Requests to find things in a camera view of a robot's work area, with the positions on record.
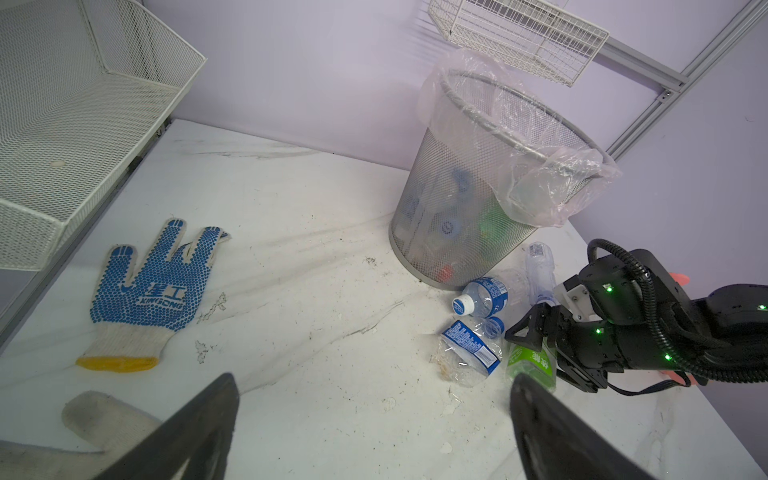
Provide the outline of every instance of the glove cuff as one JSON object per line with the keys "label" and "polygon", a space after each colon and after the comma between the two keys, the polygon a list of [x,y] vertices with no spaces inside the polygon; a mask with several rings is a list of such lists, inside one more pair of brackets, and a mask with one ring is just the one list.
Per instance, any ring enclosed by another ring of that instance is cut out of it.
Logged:
{"label": "glove cuff", "polygon": [[130,323],[96,323],[96,340],[77,359],[77,365],[89,370],[140,372],[160,362],[160,352],[174,335],[163,326]]}

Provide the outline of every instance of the white bottle cap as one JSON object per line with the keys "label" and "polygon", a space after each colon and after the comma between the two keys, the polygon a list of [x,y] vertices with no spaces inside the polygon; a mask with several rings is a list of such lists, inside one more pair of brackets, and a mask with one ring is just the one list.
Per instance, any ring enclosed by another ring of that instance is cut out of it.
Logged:
{"label": "white bottle cap", "polygon": [[453,299],[453,311],[456,315],[469,315],[475,311],[475,302],[466,293]]}

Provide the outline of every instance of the white wire basket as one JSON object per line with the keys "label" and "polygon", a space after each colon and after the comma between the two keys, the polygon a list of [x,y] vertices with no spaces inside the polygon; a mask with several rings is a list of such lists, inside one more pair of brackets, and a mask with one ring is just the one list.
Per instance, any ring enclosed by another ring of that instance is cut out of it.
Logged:
{"label": "white wire basket", "polygon": [[541,0],[430,0],[445,40],[572,86],[608,31]]}
{"label": "white wire basket", "polygon": [[206,58],[131,0],[10,3],[0,3],[0,268],[41,270]]}

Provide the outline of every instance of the wire basket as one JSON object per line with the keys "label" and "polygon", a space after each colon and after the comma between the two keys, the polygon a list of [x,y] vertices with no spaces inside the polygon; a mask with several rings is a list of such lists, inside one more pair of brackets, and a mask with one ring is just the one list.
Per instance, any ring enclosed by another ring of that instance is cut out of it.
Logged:
{"label": "wire basket", "polygon": [[[513,87],[456,70],[444,74],[439,86],[447,105],[442,119],[449,116],[461,137],[449,147],[426,131],[389,226],[389,242],[418,279],[460,290],[536,231],[511,220],[496,200],[491,183],[500,161],[521,151],[537,154],[530,142],[594,148],[605,161],[610,157],[557,112]],[[515,114],[497,116],[503,122],[497,124],[491,110],[500,107]],[[527,140],[514,132],[525,132]],[[571,197],[587,182],[575,185]]]}
{"label": "wire basket", "polygon": [[41,270],[206,59],[131,0],[13,3],[0,10],[0,268]]}
{"label": "wire basket", "polygon": [[428,12],[445,40],[569,87],[608,40],[541,0],[430,0]]}

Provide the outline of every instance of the marble table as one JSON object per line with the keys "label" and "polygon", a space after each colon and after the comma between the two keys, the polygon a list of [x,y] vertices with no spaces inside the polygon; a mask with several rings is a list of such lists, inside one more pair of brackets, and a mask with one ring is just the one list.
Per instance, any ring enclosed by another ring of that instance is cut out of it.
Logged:
{"label": "marble table", "polygon": [[[241,391],[227,478],[524,478],[500,370],[465,389],[429,360],[452,294],[395,258],[387,223],[408,172],[175,121],[0,357],[0,439],[92,447],[61,408],[93,389],[166,419],[222,372]],[[116,243],[145,253],[164,220],[223,244],[197,318],[152,370],[74,365]],[[568,224],[540,229],[562,281],[586,264]],[[520,249],[502,262],[522,266]],[[656,372],[612,376],[625,389]],[[698,388],[555,395],[657,478],[765,478]]]}

